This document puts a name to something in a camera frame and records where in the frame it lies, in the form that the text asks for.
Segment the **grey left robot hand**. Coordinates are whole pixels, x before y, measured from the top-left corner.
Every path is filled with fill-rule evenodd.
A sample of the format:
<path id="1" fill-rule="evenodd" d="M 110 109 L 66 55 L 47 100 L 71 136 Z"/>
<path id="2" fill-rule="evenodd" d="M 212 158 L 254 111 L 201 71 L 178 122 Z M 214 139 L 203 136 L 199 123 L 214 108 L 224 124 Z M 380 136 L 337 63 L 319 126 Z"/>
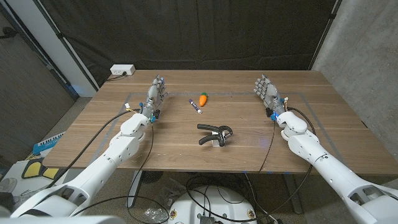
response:
<path id="1" fill-rule="evenodd" d="M 157 74 L 147 92 L 146 101 L 141 106 L 140 114 L 146 116 L 151 123 L 160 117 L 160 108 L 167 92 L 165 81 Z"/>

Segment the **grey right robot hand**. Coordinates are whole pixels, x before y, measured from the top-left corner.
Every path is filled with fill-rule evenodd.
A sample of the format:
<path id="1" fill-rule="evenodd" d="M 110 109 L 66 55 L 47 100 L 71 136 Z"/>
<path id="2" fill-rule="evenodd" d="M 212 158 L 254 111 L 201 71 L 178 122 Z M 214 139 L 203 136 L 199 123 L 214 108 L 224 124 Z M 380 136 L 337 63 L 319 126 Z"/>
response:
<path id="1" fill-rule="evenodd" d="M 263 101 L 266 115 L 271 120 L 276 121 L 282 113 L 287 111 L 285 99 L 280 96 L 275 85 L 264 74 L 256 80 L 254 93 Z"/>

